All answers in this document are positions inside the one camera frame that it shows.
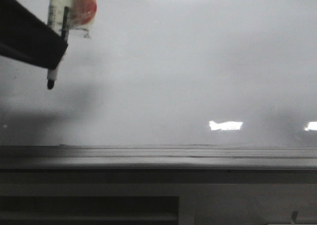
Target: plastic bag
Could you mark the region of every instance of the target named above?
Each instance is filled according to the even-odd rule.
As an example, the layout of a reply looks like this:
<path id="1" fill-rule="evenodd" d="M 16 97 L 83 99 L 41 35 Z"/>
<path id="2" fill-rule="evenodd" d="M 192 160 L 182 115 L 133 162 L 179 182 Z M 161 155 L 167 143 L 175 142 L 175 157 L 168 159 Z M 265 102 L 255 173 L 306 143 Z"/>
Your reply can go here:
<path id="1" fill-rule="evenodd" d="M 97 12 L 96 0 L 73 0 L 70 28 L 89 30 Z"/>
<path id="2" fill-rule="evenodd" d="M 51 0 L 50 8 L 54 9 L 51 19 L 60 24 L 63 18 L 64 7 L 69 7 L 67 20 L 68 29 L 89 31 L 94 23 L 97 12 L 96 0 Z"/>

